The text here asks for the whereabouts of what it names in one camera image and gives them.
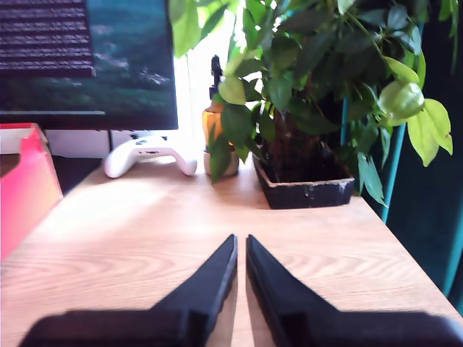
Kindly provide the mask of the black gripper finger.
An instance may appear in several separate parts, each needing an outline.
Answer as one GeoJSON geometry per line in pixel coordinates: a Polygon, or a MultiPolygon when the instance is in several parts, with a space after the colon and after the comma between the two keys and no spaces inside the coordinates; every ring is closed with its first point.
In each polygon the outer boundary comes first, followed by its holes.
{"type": "Polygon", "coordinates": [[[179,313],[180,346],[205,346],[237,272],[237,236],[229,235],[181,285],[156,303],[155,313],[179,313]]]}
{"type": "Polygon", "coordinates": [[[277,346],[322,346],[323,319],[337,312],[294,277],[253,235],[246,239],[252,290],[277,346]]]}

